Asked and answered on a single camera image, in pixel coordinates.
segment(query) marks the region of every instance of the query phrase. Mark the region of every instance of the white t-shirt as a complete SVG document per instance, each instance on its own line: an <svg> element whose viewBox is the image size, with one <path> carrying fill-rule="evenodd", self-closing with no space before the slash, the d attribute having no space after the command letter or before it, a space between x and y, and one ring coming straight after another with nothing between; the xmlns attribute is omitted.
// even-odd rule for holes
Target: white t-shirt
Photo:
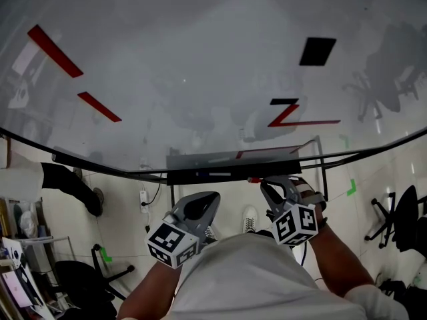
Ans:
<svg viewBox="0 0 427 320"><path fill-rule="evenodd" d="M206 247L184 263L172 319L409 319L405 308L372 285L345 298L321 291L290 249L244 234Z"/></svg>
<svg viewBox="0 0 427 320"><path fill-rule="evenodd" d="M0 169L0 196L34 203L40 199L43 178L40 163L11 152L9 168Z"/></svg>

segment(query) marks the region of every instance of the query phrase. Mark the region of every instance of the person's right arm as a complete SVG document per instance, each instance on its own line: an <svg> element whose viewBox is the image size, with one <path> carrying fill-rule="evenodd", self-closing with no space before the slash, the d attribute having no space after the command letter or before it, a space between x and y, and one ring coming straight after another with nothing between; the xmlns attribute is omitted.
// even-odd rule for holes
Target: person's right arm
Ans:
<svg viewBox="0 0 427 320"><path fill-rule="evenodd" d="M320 274L328 289L344 297L353 288L374 285L359 259L326 225L310 240Z"/></svg>

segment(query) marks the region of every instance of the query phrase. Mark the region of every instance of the person's left arm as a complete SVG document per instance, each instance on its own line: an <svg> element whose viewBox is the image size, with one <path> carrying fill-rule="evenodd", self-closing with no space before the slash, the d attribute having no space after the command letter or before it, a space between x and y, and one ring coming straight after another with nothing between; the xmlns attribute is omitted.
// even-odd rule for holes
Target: person's left arm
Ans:
<svg viewBox="0 0 427 320"><path fill-rule="evenodd" d="M157 262L122 303L117 319L158 320L163 318L171 307L180 274L181 267L172 269Z"/></svg>

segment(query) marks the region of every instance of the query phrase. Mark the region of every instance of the white sneaker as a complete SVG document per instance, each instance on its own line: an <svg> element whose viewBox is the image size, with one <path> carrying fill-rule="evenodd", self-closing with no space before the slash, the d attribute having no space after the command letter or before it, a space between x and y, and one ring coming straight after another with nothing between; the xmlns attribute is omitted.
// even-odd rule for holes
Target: white sneaker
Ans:
<svg viewBox="0 0 427 320"><path fill-rule="evenodd" d="M216 241L218 240L218 238L216 237L216 235L214 233L214 229L212 229L211 226L207 227L207 229L205 230L205 235L206 235L206 237L209 237L211 239L215 239Z"/></svg>
<svg viewBox="0 0 427 320"><path fill-rule="evenodd" d="M256 208L252 205L248 205L243 212L243 232L256 231L256 221L258 219L258 213Z"/></svg>

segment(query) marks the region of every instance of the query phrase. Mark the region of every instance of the shoe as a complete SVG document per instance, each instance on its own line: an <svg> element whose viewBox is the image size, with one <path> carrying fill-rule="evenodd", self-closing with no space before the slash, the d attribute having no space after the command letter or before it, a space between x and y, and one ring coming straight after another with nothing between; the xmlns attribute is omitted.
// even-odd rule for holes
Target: shoe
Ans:
<svg viewBox="0 0 427 320"><path fill-rule="evenodd" d="M77 178L79 178L80 180L82 180L82 178L83 178L83 172L81 171L81 168L74 167L73 168L73 173L77 175Z"/></svg>
<svg viewBox="0 0 427 320"><path fill-rule="evenodd" d="M218 240L218 238L216 237L215 233L214 233L214 229L212 229L211 226L208 226L207 229L205 230L205 235L207 238L213 239L215 241Z"/></svg>
<svg viewBox="0 0 427 320"><path fill-rule="evenodd" d="M256 231L256 221L258 214L256 208L252 205L248 205L243 212L243 232Z"/></svg>
<svg viewBox="0 0 427 320"><path fill-rule="evenodd" d="M96 215L94 215L95 217L99 217L100 215L102 215L103 212L103 208L102 205L104 204L104 194L102 193L101 189L98 189L97 187L95 187L93 189L93 192L96 194L96 196L99 199L99 207L101 208L99 210L99 213L97 213Z"/></svg>

